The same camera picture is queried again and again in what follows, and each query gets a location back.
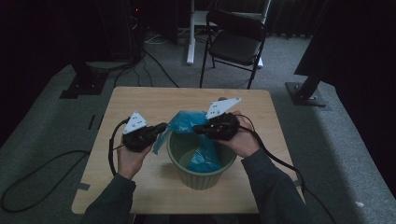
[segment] gray sleeve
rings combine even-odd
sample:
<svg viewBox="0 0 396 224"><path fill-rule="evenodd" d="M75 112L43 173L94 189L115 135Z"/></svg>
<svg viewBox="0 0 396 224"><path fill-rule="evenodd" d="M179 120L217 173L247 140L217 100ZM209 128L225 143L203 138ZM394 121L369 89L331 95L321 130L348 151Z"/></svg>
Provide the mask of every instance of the gray sleeve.
<svg viewBox="0 0 396 224"><path fill-rule="evenodd" d="M135 188L134 181L116 174L80 223L128 223Z"/></svg>
<svg viewBox="0 0 396 224"><path fill-rule="evenodd" d="M309 211L291 178L279 170L259 149L244 158L251 190L262 223L311 223Z"/></svg>

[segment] black curtain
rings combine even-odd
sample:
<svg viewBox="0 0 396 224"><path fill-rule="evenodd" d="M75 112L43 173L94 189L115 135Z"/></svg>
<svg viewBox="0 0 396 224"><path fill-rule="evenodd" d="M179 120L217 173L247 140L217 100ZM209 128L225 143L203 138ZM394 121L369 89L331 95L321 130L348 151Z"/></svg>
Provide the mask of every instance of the black curtain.
<svg viewBox="0 0 396 224"><path fill-rule="evenodd" d="M62 0L57 4L82 59L110 61L95 2ZM61 29L45 0L0 1L0 146L52 76L70 64Z"/></svg>
<svg viewBox="0 0 396 224"><path fill-rule="evenodd" d="M334 85L393 195L395 12L392 0L333 0L295 71Z"/></svg>

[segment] blue plastic bag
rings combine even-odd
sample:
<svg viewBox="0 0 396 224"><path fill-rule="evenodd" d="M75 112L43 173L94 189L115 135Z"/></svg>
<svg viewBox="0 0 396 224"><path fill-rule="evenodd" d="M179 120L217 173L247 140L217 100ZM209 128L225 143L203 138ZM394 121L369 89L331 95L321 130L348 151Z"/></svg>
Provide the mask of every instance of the blue plastic bag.
<svg viewBox="0 0 396 224"><path fill-rule="evenodd" d="M153 146L153 152L158 154L158 150L170 132L194 133L192 130L193 126L208 123L205 115L205 111L180 110L169 121L166 131L158 136ZM209 173L219 170L221 165L213 141L203 134L199 135L199 137L201 138L201 145L196 150L187 169L198 173Z"/></svg>

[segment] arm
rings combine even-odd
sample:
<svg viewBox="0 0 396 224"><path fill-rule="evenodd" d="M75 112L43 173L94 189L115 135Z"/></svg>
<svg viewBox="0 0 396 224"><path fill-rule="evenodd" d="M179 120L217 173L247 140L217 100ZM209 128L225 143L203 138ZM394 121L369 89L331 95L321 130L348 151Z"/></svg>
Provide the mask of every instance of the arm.
<svg viewBox="0 0 396 224"><path fill-rule="evenodd" d="M150 149L151 146L148 146L140 153L132 152L126 147L117 149L118 173L90 204L80 223L128 223L136 188L132 178L142 167Z"/></svg>
<svg viewBox="0 0 396 224"><path fill-rule="evenodd" d="M251 130L251 125L233 112L240 125ZM243 157L260 218L263 223L311 223L306 205L290 177L277 169L259 147L253 135L240 129L230 141L219 141Z"/></svg>
<svg viewBox="0 0 396 224"><path fill-rule="evenodd" d="M290 177L262 149L242 159L264 223L311 223L309 211Z"/></svg>

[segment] green bowl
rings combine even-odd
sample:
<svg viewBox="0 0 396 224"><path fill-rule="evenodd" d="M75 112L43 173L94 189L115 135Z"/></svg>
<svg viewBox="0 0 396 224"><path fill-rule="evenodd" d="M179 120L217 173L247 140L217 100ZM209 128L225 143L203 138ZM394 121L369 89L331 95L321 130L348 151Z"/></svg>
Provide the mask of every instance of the green bowl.
<svg viewBox="0 0 396 224"><path fill-rule="evenodd" d="M233 164L236 158L232 149L215 142L221 168L210 173L188 170L187 166L200 144L201 138L195 133L171 132L167 141L169 158L176 166L181 181L191 189L209 189L215 186L221 174Z"/></svg>

